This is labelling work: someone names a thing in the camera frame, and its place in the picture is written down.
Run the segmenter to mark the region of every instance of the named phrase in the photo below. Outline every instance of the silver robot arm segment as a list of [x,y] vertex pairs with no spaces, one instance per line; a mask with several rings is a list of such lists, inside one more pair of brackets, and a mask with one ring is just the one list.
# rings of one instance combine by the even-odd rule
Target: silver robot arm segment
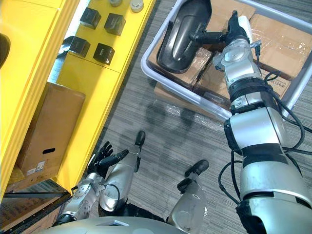
[[224,71],[230,119],[229,147],[243,156],[237,213],[248,233],[310,233],[312,200],[303,178],[283,152],[282,116],[253,61],[248,40],[236,38],[213,60]]
[[92,205],[105,189],[104,178],[98,173],[91,173],[77,187],[73,198],[53,226],[88,218]]

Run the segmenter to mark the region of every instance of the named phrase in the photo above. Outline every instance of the white container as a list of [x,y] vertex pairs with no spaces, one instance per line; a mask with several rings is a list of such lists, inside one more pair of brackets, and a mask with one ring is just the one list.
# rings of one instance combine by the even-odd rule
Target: white container
[[[167,89],[168,91],[180,96],[181,98],[189,101],[190,103],[195,104],[196,106],[202,108],[203,110],[211,113],[215,116],[215,118],[225,121],[228,119],[232,114],[228,110],[208,101],[207,99],[193,93],[192,91],[184,88],[183,86],[173,82],[172,80],[162,76],[161,74],[154,71],[148,62],[148,57],[150,56],[153,48],[160,40],[162,34],[166,31],[169,20],[174,19],[175,15],[177,14],[180,6],[186,0],[177,0],[175,5],[173,6],[172,10],[168,14],[167,18],[165,19],[164,23],[160,27],[159,31],[157,32],[154,40],[144,53],[142,60],[141,60],[141,68],[142,71],[149,77],[153,78],[154,80],[160,82],[162,86]],[[302,30],[306,33],[312,34],[312,24],[307,23],[303,20],[295,18],[293,16],[287,15],[280,11],[274,10],[262,4],[256,3],[251,0],[238,0],[242,3],[248,4],[256,8],[256,14],[264,15],[274,20],[280,21],[284,24],[288,24],[294,28]],[[310,77],[312,75],[312,53],[307,58],[304,66],[302,67],[301,72],[298,76],[291,81],[291,84],[284,94],[282,100],[287,104],[288,108],[292,108],[294,104],[297,102],[299,96],[301,95],[303,89],[307,85]]]

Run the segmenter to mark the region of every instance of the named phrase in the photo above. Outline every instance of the wooden shelf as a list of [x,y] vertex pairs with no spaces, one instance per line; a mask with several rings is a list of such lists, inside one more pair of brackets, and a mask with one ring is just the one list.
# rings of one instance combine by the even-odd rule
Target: wooden shelf
[[11,47],[1,68],[2,199],[29,123],[79,0],[2,0]]

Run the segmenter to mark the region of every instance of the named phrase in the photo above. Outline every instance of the yellow shelf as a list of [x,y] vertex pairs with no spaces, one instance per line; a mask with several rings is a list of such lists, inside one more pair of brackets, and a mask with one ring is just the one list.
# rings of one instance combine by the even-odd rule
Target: yellow shelf
[[[57,81],[86,95],[59,173],[54,178],[69,191],[82,177],[154,3],[155,0],[145,0],[143,10],[133,13],[130,0],[123,0],[118,7],[112,7],[107,0],[92,0],[88,7],[98,10],[101,20],[95,30],[83,25],[78,28],[76,36],[90,43],[89,51],[85,58],[69,53]],[[104,24],[109,13],[124,16],[126,24],[121,36],[105,31]],[[110,45],[115,50],[110,65],[93,59],[98,43]]]
[[79,0],[2,0],[11,42],[1,76],[1,195]]

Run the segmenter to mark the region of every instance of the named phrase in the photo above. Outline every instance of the cardboard box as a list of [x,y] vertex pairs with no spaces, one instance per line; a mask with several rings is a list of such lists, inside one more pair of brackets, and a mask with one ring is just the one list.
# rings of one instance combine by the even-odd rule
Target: cardboard box
[[[261,69],[261,73],[262,77],[264,78],[269,72]],[[291,82],[282,77],[278,77],[274,80],[268,81],[268,84],[273,87],[273,90],[276,92],[278,97],[282,99]]]
[[[246,16],[250,19],[254,13],[255,8],[247,4],[235,0],[211,0],[213,13],[206,28],[209,32],[223,32],[228,30],[228,22],[232,16],[232,12],[237,10],[238,16]],[[204,48],[210,51],[222,51],[225,44],[219,45],[203,45]]]
[[174,82],[188,88],[192,89],[195,85],[199,73],[204,69],[205,65],[212,58],[212,53],[204,48],[200,48],[197,51],[195,58],[190,66],[190,68],[182,74],[171,73],[163,69],[157,64],[157,53],[161,47],[163,37],[159,40],[151,55],[148,58],[150,66],[157,72],[161,73],[165,77],[173,80]]
[[16,162],[26,179],[57,175],[84,99],[67,87],[46,84]]
[[40,231],[44,229],[51,228],[58,218],[60,209],[61,207],[58,207],[57,209],[52,211],[50,214],[48,214],[46,217],[40,219],[37,223],[27,228],[23,232],[23,234],[39,233]]
[[193,91],[227,110],[230,109],[231,102],[224,73],[216,70],[212,62],[208,64]]
[[215,118],[214,115],[212,115],[211,113],[208,113],[206,111],[204,111],[203,109],[201,109],[198,106],[195,106],[193,104],[191,104],[190,102],[180,98],[179,96],[165,90],[162,85],[160,83],[157,82],[155,89],[154,89],[154,93],[158,98],[161,98],[165,101],[169,101],[175,105],[178,105],[180,107],[189,109],[191,111],[200,113],[202,115],[211,117],[211,118]]
[[[269,72],[261,69],[261,73],[264,78]],[[290,85],[290,81],[278,77],[269,81],[268,84],[282,98]],[[208,64],[205,72],[194,86],[193,91],[227,110],[231,106],[224,73],[216,70],[212,62]]]
[[[65,190],[51,180],[36,184],[23,192],[64,192]],[[23,222],[38,211],[58,200],[54,198],[3,198],[0,206],[1,231],[10,230],[12,227]],[[40,219],[23,233],[37,233],[38,231],[51,227],[59,214],[61,207],[55,209],[45,218]]]
[[250,23],[253,40],[262,40],[261,67],[279,70],[281,77],[288,80],[295,78],[310,54],[312,35],[258,14]]

